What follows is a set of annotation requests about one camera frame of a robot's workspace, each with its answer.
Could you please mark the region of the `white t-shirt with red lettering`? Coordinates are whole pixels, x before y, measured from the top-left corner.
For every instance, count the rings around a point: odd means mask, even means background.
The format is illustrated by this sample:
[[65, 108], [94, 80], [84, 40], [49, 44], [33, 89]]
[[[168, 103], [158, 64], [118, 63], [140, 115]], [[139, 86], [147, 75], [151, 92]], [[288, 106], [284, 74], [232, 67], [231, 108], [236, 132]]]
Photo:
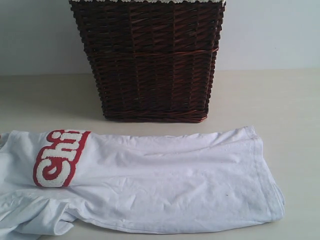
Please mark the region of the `white t-shirt with red lettering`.
[[254, 128], [182, 136], [59, 129], [0, 136], [0, 237], [209, 233], [278, 221], [285, 200]]

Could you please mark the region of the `dark brown wicker basket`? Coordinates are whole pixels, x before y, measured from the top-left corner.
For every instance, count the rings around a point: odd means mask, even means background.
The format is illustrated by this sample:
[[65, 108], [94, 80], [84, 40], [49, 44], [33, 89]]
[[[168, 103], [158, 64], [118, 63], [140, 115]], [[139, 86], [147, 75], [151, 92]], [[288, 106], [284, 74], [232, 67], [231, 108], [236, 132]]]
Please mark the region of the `dark brown wicker basket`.
[[205, 120], [225, 6], [70, 1], [103, 116], [117, 122]]

